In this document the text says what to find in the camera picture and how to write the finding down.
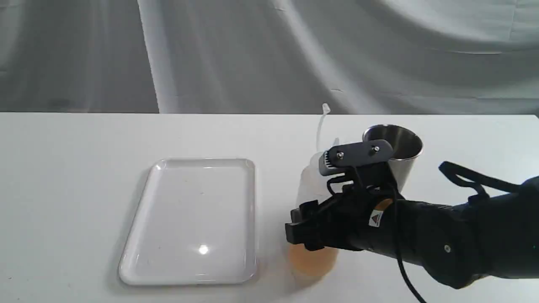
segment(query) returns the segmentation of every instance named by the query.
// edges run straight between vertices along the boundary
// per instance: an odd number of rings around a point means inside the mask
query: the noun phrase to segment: warning label sticker
[[[382,215],[384,211],[373,209],[369,219],[369,225],[373,227],[380,227],[380,221],[382,220]]]

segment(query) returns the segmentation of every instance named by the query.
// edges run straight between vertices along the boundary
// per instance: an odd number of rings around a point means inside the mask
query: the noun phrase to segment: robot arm
[[[478,193],[457,206],[408,201],[396,191],[391,155],[384,140],[326,151],[320,173],[337,175],[328,184],[353,183],[292,210],[287,240],[311,251],[328,246],[396,258],[407,284],[402,261],[456,289],[485,276],[539,278],[539,177],[515,185],[444,162],[450,181]],[[489,197],[482,185],[508,194]]]

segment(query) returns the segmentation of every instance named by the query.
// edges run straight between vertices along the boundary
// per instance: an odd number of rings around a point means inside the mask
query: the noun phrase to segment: orange liquid
[[[338,249],[324,247],[308,251],[303,244],[290,245],[288,259],[295,273],[311,278],[321,278],[332,270],[337,259]]]

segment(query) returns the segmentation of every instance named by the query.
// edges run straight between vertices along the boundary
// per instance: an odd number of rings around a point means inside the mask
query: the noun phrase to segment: cup rim
[[[414,133],[413,131],[407,129],[406,127],[402,127],[402,126],[400,126],[400,125],[395,125],[395,124],[376,124],[376,125],[373,125],[373,126],[367,128],[367,129],[363,132],[363,135],[361,136],[361,140],[362,140],[363,142],[365,142],[365,141],[366,141],[366,140],[365,140],[365,136],[367,135],[367,133],[368,133],[371,129],[373,129],[373,128],[375,128],[375,127],[380,127],[380,126],[383,126],[383,127],[393,126],[393,127],[402,128],[402,129],[404,129],[404,130],[406,130],[406,131],[412,133],[412,134],[419,140],[419,143],[421,143],[421,147],[420,147],[420,149],[419,149],[419,152],[418,152],[416,155],[411,156],[411,157],[408,157],[408,158],[403,158],[403,159],[391,158],[390,160],[392,160],[392,161],[407,161],[407,160],[412,160],[412,159],[415,159],[415,158],[419,157],[419,155],[421,155],[421,153],[423,153],[423,140],[421,140],[421,138],[420,138],[416,133]]]

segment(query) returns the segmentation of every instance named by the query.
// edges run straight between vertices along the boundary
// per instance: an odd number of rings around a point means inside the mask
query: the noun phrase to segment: black cable
[[[415,287],[412,285],[412,282],[410,282],[410,279],[408,278],[408,275],[406,274],[406,270],[404,269],[403,264],[403,258],[400,254],[400,229],[399,229],[399,220],[398,220],[398,199],[397,199],[397,192],[393,186],[390,186],[393,191],[393,214],[395,219],[395,225],[393,226],[393,245],[395,246],[395,256],[397,258],[397,264],[399,265],[400,274],[403,276],[403,280],[408,286],[408,289],[413,293],[413,295],[416,297],[416,299],[421,303],[427,303],[423,297],[417,292]]]

